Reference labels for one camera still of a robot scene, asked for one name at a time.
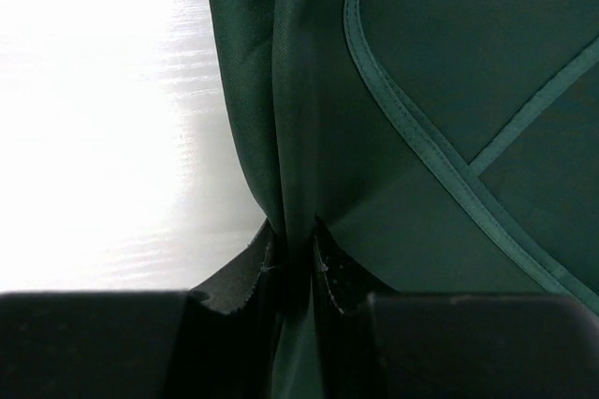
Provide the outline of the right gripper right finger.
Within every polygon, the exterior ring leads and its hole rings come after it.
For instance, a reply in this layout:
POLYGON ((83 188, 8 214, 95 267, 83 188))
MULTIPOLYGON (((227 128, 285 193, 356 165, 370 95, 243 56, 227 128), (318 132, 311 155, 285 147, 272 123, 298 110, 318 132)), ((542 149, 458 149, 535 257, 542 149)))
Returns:
POLYGON ((594 398, 598 319, 546 294, 403 294, 313 233, 328 398, 594 398))

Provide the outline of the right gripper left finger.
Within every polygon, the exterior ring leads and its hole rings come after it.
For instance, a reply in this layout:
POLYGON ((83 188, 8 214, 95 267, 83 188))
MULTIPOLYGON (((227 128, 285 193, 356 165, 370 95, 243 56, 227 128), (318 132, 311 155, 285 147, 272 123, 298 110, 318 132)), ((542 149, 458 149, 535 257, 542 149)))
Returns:
POLYGON ((5 398, 267 398, 284 264, 269 224, 188 290, 5 293, 5 398))

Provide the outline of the dark green cloth napkin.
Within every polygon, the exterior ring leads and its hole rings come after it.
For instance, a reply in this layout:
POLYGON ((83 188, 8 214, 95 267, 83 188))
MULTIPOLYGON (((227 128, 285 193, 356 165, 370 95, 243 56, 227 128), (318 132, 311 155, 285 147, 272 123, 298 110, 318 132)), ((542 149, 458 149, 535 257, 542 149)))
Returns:
POLYGON ((313 233, 403 294, 598 319, 598 0, 209 0, 246 182, 281 239, 273 398, 325 398, 313 233))

